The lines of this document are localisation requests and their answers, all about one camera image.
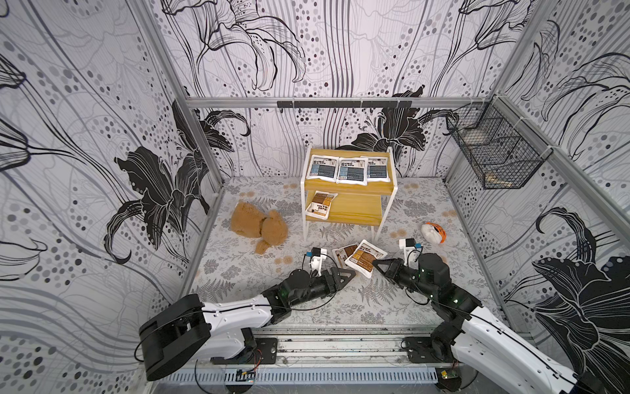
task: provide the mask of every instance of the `black wire basket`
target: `black wire basket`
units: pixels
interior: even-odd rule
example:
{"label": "black wire basket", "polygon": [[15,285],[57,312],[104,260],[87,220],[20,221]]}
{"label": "black wire basket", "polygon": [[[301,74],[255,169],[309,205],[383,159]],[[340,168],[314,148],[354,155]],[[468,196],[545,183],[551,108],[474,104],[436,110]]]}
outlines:
{"label": "black wire basket", "polygon": [[470,104],[446,127],[484,189],[521,188],[544,160],[493,105]]}

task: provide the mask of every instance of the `floor mat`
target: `floor mat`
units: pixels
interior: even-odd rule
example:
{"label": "floor mat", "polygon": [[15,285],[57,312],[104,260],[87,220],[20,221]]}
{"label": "floor mat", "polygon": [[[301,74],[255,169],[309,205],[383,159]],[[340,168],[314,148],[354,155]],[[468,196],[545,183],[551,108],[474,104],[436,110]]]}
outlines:
{"label": "floor mat", "polygon": [[[370,240],[368,226],[311,223],[308,241],[304,243],[299,182],[299,178],[237,177],[226,183],[219,214],[192,286],[192,292],[198,293],[202,301],[227,302],[255,296],[301,267],[302,257],[314,246],[330,251],[363,239]],[[402,257],[399,238],[415,238],[424,245],[420,226],[427,221],[440,224],[447,233],[446,242],[439,246],[427,243],[424,252],[440,255],[449,265],[453,282],[497,315],[486,279],[442,180],[402,178],[398,180],[398,186],[398,194],[376,246],[389,253],[387,257]],[[258,239],[230,231],[232,211],[239,200],[251,202],[263,212],[270,209],[280,212],[289,225],[287,241],[269,248],[262,256],[254,254]],[[326,259],[324,268],[333,264]],[[426,300],[417,293],[412,296],[419,302]],[[296,308],[312,308],[325,301],[327,299],[317,299]],[[375,271],[371,279],[357,273],[328,305],[314,311],[293,311],[278,325],[399,327],[433,326],[441,322],[429,305],[414,304],[403,290]]]}

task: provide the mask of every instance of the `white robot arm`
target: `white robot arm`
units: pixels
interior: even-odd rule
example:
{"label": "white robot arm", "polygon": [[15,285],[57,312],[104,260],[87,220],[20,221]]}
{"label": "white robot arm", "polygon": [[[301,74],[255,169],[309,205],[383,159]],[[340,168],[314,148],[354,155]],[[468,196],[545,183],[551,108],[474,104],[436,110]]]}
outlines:
{"label": "white robot arm", "polygon": [[592,374],[577,375],[551,359],[452,283],[449,266],[438,255],[418,254],[416,260],[417,269],[400,258],[376,260],[374,267],[392,284],[425,295],[445,320],[431,334],[436,359],[464,362],[510,394],[605,394]]}
{"label": "white robot arm", "polygon": [[312,274],[297,269],[261,294],[230,303],[202,303],[189,294],[139,329],[147,380],[175,372],[193,356],[245,362],[256,348],[252,328],[284,320],[297,304],[334,296],[355,276],[354,270],[337,267],[319,267]]}

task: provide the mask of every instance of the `brown teddy bear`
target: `brown teddy bear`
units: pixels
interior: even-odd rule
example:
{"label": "brown teddy bear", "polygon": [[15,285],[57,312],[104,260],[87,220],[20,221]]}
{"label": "brown teddy bear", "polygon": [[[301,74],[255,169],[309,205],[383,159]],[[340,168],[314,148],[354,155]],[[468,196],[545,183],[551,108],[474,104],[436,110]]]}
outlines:
{"label": "brown teddy bear", "polygon": [[289,235],[289,227],[278,211],[272,209],[267,216],[254,205],[243,201],[239,201],[234,208],[230,228],[248,238],[263,237],[256,244],[255,252],[259,255],[264,254],[269,246],[282,244]]}

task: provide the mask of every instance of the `floral wallpaper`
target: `floral wallpaper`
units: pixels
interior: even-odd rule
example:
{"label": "floral wallpaper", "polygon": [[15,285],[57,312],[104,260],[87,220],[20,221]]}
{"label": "floral wallpaper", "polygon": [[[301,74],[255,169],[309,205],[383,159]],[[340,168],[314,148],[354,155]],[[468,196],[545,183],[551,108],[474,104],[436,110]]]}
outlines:
{"label": "floral wallpaper", "polygon": [[125,1],[0,0],[1,392],[135,390],[213,202],[173,97]]}
{"label": "floral wallpaper", "polygon": [[535,345],[610,393],[630,392],[630,251],[548,164],[483,190],[463,161],[449,189],[512,317]]}
{"label": "floral wallpaper", "polygon": [[630,4],[560,0],[507,96],[623,209],[630,207]]}
{"label": "floral wallpaper", "polygon": [[[536,2],[148,3],[191,96],[370,98],[488,96]],[[444,176],[457,152],[451,111],[439,108],[232,111],[246,125],[221,126],[231,147],[214,146],[224,178],[299,176],[309,143],[392,146],[404,177]]]}

